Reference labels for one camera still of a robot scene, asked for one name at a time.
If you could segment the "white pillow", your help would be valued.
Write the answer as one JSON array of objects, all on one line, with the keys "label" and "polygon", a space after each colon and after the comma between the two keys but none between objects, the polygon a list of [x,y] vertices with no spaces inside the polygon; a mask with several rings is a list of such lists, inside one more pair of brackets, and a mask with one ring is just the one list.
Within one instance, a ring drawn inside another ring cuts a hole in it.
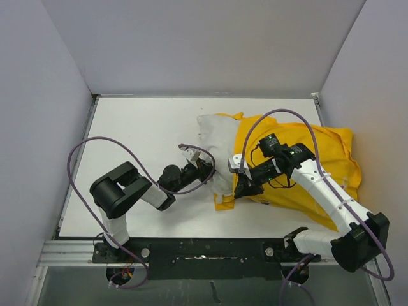
[{"label": "white pillow", "polygon": [[221,204],[233,194],[233,174],[228,168],[228,159],[234,155],[235,138],[240,121],[223,115],[200,115],[200,147],[211,153],[215,159],[215,174],[211,188],[215,202]]}]

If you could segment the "yellow printed pillowcase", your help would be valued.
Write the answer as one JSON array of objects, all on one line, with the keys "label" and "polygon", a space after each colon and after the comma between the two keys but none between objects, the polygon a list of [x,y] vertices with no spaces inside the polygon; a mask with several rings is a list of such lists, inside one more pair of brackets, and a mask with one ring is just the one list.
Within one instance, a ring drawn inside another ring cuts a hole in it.
[{"label": "yellow printed pillowcase", "polygon": [[321,164],[347,195],[356,198],[362,174],[352,158],[353,132],[346,127],[279,123],[272,117],[215,114],[200,124],[203,143],[216,160],[213,179],[216,210],[232,209],[235,200],[299,210],[338,231],[331,213],[295,182],[304,162]]}]

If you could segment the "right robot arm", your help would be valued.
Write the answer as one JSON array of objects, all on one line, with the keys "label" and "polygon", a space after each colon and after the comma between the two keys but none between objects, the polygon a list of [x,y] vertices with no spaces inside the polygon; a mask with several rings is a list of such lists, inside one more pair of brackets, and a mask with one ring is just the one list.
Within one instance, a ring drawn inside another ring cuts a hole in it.
[{"label": "right robot arm", "polygon": [[241,154],[228,160],[231,173],[237,175],[234,197],[262,195],[264,185],[285,175],[307,191],[328,214],[337,231],[331,233],[298,228],[286,235],[284,253],[297,261],[305,254],[330,257],[346,271],[355,272],[384,252],[390,222],[382,214],[373,214],[348,195],[302,143],[279,143],[274,134],[259,141],[265,161],[249,166]]}]

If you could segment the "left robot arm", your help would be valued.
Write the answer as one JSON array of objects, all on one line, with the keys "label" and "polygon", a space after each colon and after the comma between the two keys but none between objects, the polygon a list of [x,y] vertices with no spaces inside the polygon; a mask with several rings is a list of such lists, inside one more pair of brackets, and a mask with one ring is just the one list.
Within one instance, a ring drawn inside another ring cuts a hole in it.
[{"label": "left robot arm", "polygon": [[159,211],[168,209],[175,202],[175,194],[199,180],[203,183],[214,173],[210,163],[198,159],[183,168],[167,166],[157,184],[140,174],[136,167],[126,161],[106,175],[98,178],[89,191],[102,216],[104,234],[108,245],[107,254],[116,262],[128,258],[130,246],[126,213],[138,201]]}]

